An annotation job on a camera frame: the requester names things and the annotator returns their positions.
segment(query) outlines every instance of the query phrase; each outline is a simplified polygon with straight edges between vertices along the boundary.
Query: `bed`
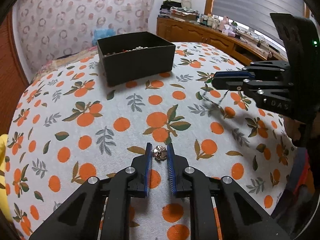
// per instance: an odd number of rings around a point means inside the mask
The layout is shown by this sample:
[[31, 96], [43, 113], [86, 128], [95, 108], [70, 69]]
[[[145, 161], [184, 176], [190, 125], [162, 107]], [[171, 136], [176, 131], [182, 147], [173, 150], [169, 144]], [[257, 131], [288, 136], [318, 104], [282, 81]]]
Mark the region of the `bed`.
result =
[[[191, 166], [231, 176], [272, 213], [298, 156], [282, 116], [241, 92], [205, 91], [216, 71], [242, 65], [207, 44], [175, 45], [171, 72], [116, 87], [108, 87], [95, 47], [39, 72], [17, 105], [6, 152], [9, 208], [21, 236], [28, 239], [90, 176], [129, 166], [147, 142], [172, 142]], [[132, 199], [131, 239], [190, 238], [188, 201], [171, 197], [166, 169], [153, 161], [150, 197]], [[300, 183], [309, 177], [306, 169]]]

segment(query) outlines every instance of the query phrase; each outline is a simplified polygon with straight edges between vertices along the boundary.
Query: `blue plastic bag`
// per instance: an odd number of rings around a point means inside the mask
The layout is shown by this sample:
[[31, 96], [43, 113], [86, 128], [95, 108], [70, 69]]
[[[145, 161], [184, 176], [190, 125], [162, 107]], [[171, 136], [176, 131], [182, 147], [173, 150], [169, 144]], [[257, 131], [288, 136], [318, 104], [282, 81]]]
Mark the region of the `blue plastic bag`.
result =
[[94, 30], [92, 44], [93, 46], [96, 46], [98, 39], [103, 39], [114, 35], [116, 35], [116, 32], [111, 28], [103, 30]]

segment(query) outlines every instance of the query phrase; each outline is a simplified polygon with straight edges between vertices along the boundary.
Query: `cabinet door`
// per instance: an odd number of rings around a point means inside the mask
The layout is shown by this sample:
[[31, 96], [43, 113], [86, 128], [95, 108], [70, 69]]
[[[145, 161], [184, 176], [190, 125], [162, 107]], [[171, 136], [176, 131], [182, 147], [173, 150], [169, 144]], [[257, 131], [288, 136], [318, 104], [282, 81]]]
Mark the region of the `cabinet door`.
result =
[[167, 39], [168, 37], [166, 37], [166, 31], [167, 31], [167, 24], [166, 21], [164, 21], [163, 19], [159, 19], [157, 21], [157, 35], [163, 39]]
[[186, 42], [187, 34], [184, 30], [183, 23], [176, 21], [170, 27], [170, 42]]
[[204, 32], [197, 27], [186, 26], [185, 42], [202, 42]]
[[228, 37], [222, 38], [221, 36], [215, 35], [214, 33], [206, 33], [203, 43], [210, 44], [227, 54], [231, 53], [233, 47], [233, 42], [229, 41]]

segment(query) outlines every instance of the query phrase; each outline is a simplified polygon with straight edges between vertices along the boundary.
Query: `wooden cabinet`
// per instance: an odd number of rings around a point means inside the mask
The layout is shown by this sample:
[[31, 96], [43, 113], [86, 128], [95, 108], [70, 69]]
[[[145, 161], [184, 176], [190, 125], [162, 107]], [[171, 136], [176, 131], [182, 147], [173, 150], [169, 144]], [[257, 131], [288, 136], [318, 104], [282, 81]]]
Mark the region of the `wooden cabinet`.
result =
[[205, 32], [197, 27], [186, 25], [185, 34], [183, 37], [184, 42], [203, 42]]
[[181, 26], [181, 24], [178, 24], [178, 22], [173, 23], [169, 27], [169, 35], [170, 35], [172, 42], [179, 42], [179, 41], [183, 40], [183, 37], [184, 37], [183, 26]]
[[202, 42], [210, 44], [245, 66], [248, 66], [253, 61], [267, 60], [266, 54], [262, 54], [254, 46], [202, 25], [180, 22], [169, 18], [158, 18], [157, 35], [171, 42]]
[[0, 26], [0, 135], [8, 133], [19, 99], [29, 85], [15, 49], [11, 20], [10, 12]]
[[233, 48], [233, 42], [217, 36], [215, 33], [207, 33], [204, 43], [210, 44], [223, 52], [230, 54]]

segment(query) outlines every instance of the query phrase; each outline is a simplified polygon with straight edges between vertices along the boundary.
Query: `wooden dresser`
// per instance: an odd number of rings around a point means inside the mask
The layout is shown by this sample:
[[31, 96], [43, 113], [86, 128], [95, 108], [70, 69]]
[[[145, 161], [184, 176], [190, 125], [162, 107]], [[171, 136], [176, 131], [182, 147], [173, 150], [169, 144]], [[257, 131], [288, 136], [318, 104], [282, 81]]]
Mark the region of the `wooden dresser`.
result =
[[[158, 17], [157, 35], [170, 42], [203, 42], [210, 44], [245, 66], [253, 61], [267, 60], [268, 53], [262, 53], [250, 44], [202, 25]], [[268, 58], [268, 60], [286, 60], [275, 51], [271, 50], [271, 52], [273, 57]]]

